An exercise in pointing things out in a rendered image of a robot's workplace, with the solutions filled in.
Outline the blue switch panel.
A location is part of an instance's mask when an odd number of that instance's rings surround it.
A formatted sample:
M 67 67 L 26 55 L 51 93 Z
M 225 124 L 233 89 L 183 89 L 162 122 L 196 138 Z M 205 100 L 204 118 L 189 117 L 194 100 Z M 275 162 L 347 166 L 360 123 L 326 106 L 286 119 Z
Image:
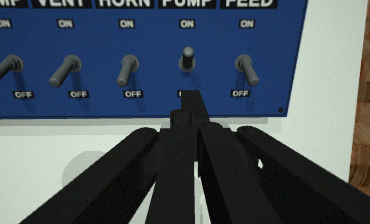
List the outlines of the blue switch panel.
M 0 0 L 0 119 L 287 117 L 307 6 Z

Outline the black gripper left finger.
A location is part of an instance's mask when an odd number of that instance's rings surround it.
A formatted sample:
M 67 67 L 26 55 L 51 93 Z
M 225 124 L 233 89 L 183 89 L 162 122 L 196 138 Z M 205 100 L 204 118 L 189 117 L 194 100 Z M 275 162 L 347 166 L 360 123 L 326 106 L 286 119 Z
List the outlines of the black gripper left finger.
M 194 162 L 194 108 L 181 91 L 160 132 L 136 129 L 19 224 L 129 224 L 154 183 L 145 224 L 195 224 Z

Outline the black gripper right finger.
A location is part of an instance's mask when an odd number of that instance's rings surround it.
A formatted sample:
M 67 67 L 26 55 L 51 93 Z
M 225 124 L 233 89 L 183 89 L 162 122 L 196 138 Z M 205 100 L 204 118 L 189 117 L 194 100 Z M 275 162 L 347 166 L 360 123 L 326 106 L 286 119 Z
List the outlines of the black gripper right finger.
M 370 196 L 256 127 L 210 119 L 190 92 L 211 224 L 370 224 Z

